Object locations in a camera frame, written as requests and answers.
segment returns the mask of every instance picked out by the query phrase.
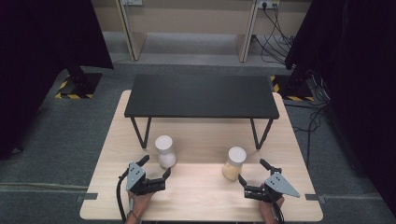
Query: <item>glass jar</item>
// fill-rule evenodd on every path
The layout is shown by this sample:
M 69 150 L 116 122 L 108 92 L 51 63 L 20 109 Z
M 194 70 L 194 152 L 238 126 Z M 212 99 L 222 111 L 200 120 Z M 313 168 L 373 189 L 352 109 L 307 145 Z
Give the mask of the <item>glass jar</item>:
M 155 147 L 158 151 L 158 163 L 162 168 L 169 168 L 176 163 L 176 154 L 172 148 L 173 140 L 168 135 L 162 135 L 155 140 Z
M 228 158 L 223 167 L 224 176 L 232 181 L 238 178 L 241 174 L 242 165 L 247 158 L 247 153 L 241 147 L 232 147 L 228 151 Z

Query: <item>white jar lid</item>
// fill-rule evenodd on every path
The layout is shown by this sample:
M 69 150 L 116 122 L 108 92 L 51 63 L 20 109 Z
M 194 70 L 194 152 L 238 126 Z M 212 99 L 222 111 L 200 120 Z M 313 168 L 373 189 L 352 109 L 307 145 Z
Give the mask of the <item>white jar lid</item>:
M 168 135 L 161 135 L 155 140 L 155 147 L 160 153 L 167 153 L 172 146 L 172 138 Z
M 228 151 L 228 162 L 233 166 L 242 166 L 246 158 L 247 153 L 241 147 L 232 147 Z

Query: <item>black table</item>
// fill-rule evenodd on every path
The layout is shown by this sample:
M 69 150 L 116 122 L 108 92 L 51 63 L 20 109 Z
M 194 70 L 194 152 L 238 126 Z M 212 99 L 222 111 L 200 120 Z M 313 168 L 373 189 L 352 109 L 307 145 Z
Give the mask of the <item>black table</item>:
M 137 75 L 124 116 L 131 118 L 142 148 L 152 118 L 212 118 L 250 119 L 260 149 L 279 113 L 267 77 L 174 74 Z M 144 140 L 134 118 L 148 118 Z M 269 119 L 260 142 L 254 119 Z

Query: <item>table leg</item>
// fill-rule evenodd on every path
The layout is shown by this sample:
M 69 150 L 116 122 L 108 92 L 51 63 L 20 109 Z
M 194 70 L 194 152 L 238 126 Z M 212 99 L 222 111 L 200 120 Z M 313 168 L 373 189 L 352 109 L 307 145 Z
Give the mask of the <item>table leg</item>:
M 146 127 L 146 134 L 145 134 L 145 140 L 143 141 L 142 136 L 140 135 L 139 129 L 137 128 L 136 120 L 134 120 L 134 117 L 131 117 L 132 124 L 134 125 L 134 130 L 136 131 L 137 138 L 139 139 L 140 146 L 142 148 L 146 148 L 148 145 L 148 140 L 149 140 L 149 125 L 151 123 L 151 118 L 148 118 L 148 126 Z
M 259 139 L 257 138 L 256 128 L 254 127 L 254 120 L 250 119 L 251 129 L 253 130 L 253 137 L 254 137 L 254 142 L 256 144 L 256 149 L 262 148 L 262 144 L 264 143 L 265 138 L 267 138 L 268 132 L 271 129 L 271 125 L 273 121 L 274 121 L 273 119 L 268 120 L 267 127 L 265 127 L 264 133 L 262 134 L 262 140 L 259 143 Z

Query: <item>black wire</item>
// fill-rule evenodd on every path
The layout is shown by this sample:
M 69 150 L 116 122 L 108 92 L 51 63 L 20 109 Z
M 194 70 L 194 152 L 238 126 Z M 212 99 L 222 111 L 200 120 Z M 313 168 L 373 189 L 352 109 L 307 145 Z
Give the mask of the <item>black wire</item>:
M 327 88 L 327 85 L 326 85 L 326 83 L 323 81 L 323 77 L 322 77 L 322 75 L 321 75 L 321 73 L 320 73 L 320 65 L 319 65 L 319 57 L 318 57 L 318 55 L 317 55 L 317 70 L 318 70 L 318 76 L 319 76 L 319 79 L 320 79 L 320 87 L 323 89 L 323 92 L 324 92 L 324 94 L 326 95 L 325 96 L 325 98 L 328 98 L 326 101 L 327 102 L 330 102 L 330 96 L 327 94 L 327 92 L 328 92 L 328 88 Z
M 119 205 L 121 218 L 122 218 L 123 222 L 126 221 L 126 216 L 125 216 L 125 212 L 124 212 L 123 207 L 122 207 L 120 188 L 121 188 L 121 183 L 122 183 L 123 179 L 125 179 L 125 177 L 128 175 L 128 172 L 129 172 L 129 169 L 126 169 L 126 171 L 121 176 L 119 176 L 119 183 L 117 184 L 117 189 L 116 189 L 117 203 Z
M 317 97 L 317 99 L 320 100 L 322 103 L 325 103 L 325 104 L 329 103 L 319 87 L 314 88 L 314 93 L 315 93 L 315 96 Z
M 316 115 L 317 113 L 318 113 L 318 111 L 317 112 L 314 112 L 314 113 L 312 113 L 310 116 L 309 116 L 309 118 L 311 118 L 311 122 L 313 121 L 313 123 L 315 123 L 315 128 L 314 129 L 302 129 L 302 128 L 299 128 L 299 127 L 292 127 L 293 129 L 296 129 L 294 132 L 295 133 L 297 133 L 297 132 L 304 132 L 304 133 L 309 133 L 309 132 L 314 132 L 314 131 L 316 131 L 317 130 L 317 128 L 319 128 L 320 126 L 321 126 L 321 117 L 322 116 L 319 116 L 319 120 L 318 120 L 318 122 L 314 119 L 314 118 L 312 118 L 312 116 L 314 116 L 314 115 Z
M 279 224 L 284 224 L 285 223 L 285 218 L 283 218 L 283 213 L 282 210 L 280 210 L 279 205 L 277 203 L 273 203 L 273 207 L 275 208 L 275 213 L 278 218 Z
M 289 45 L 291 45 L 291 43 L 290 43 L 289 40 L 286 38 L 286 36 L 283 35 L 282 29 L 280 29 L 279 20 L 277 19 L 277 16 L 278 16 L 278 14 L 279 14 L 279 8 L 277 7 L 277 4 L 275 4 L 274 7 L 275 7 L 276 23 L 277 23 L 277 25 L 278 25 L 278 27 L 279 27 L 279 30 L 278 30 L 278 31 L 280 32 L 280 34 L 282 35 L 282 37 L 283 37 L 284 39 L 286 39 L 286 42 L 288 43 L 287 46 L 288 46 L 288 48 L 290 49 L 290 46 L 289 46 Z
M 286 55 L 283 54 L 282 52 L 279 52 L 279 50 L 277 50 L 276 48 L 274 48 L 274 46 L 272 46 L 271 43 L 269 42 L 269 40 L 271 40 L 271 37 L 272 37 L 272 38 L 275 40 L 276 44 L 277 44 L 283 51 L 285 51 L 286 53 L 288 53 L 287 50 L 283 49 L 283 48 L 280 46 L 279 42 L 276 40 L 276 38 L 275 38 L 275 36 L 274 36 L 274 31 L 275 31 L 275 29 L 277 29 L 277 30 L 280 32 L 280 34 L 282 35 L 282 37 L 285 39 L 285 41 L 287 42 L 287 46 L 288 46 L 288 48 L 290 49 L 290 46 L 289 46 L 289 45 L 290 45 L 290 42 L 289 42 L 289 40 L 283 35 L 282 30 L 280 29 L 280 24 L 279 24 L 279 21 L 278 21 L 278 8 L 277 8 L 277 4 L 275 5 L 275 16 L 276 16 L 276 21 L 273 21 L 273 20 L 269 17 L 269 15 L 268 15 L 267 12 L 265 11 L 265 9 L 266 9 L 266 7 L 264 7 L 264 8 L 262 9 L 262 11 L 264 12 L 265 16 L 271 21 L 271 23 L 272 23 L 274 26 L 273 26 L 273 30 L 272 30 L 271 34 L 269 35 L 269 37 L 267 38 L 266 35 L 264 36 L 264 39 L 265 39 L 264 45 L 262 45 L 262 44 L 260 43 L 259 39 L 257 38 L 257 36 L 255 36 L 256 40 L 257 40 L 257 41 L 259 42 L 259 44 L 262 46 L 262 52 L 261 52 L 262 60 L 263 60 L 264 62 L 266 62 L 266 63 L 279 63 L 279 64 L 282 64 L 282 65 L 286 65 L 286 64 L 285 64 Z M 274 53 L 271 52 L 269 49 L 266 49 L 266 48 L 265 48 L 265 46 L 266 46 L 267 44 L 271 47 L 271 49 L 274 51 Z M 264 58 L 263 58 L 263 52 L 264 52 L 264 51 L 265 51 L 269 56 L 273 57 L 273 58 L 276 60 L 276 62 L 264 60 Z
M 265 50 L 265 52 L 267 52 L 270 56 L 273 56 L 274 59 L 277 60 L 277 62 L 265 61 L 264 58 L 262 57 L 263 54 L 261 53 L 262 60 L 263 60 L 265 63 L 279 63 L 279 64 L 285 65 L 285 63 L 284 63 L 282 60 L 277 59 L 276 56 L 275 56 L 272 52 L 268 51 L 268 49 L 266 49 L 266 48 L 264 47 L 264 45 L 262 45 L 262 43 L 260 42 L 260 40 L 259 40 L 256 36 L 255 36 L 255 39 L 257 40 L 257 42 L 258 42 L 258 43 L 260 44 L 260 46 L 262 47 L 262 52 Z
M 288 48 L 290 49 L 290 46 L 293 44 L 293 39 L 294 39 L 293 36 L 291 36 L 291 37 L 280 36 L 279 39 L 278 39 L 278 41 L 279 41 L 279 43 L 280 43 L 281 45 L 287 45 Z
M 315 118 L 318 116 L 318 114 L 327 106 L 323 106 L 318 112 L 316 112 L 315 116 L 311 119 L 311 122 L 309 123 L 308 130 L 311 130 L 312 123 L 314 122 Z M 308 146 L 306 147 L 306 169 L 309 170 L 309 157 L 310 157 L 310 146 L 311 146 L 311 133 L 308 132 Z

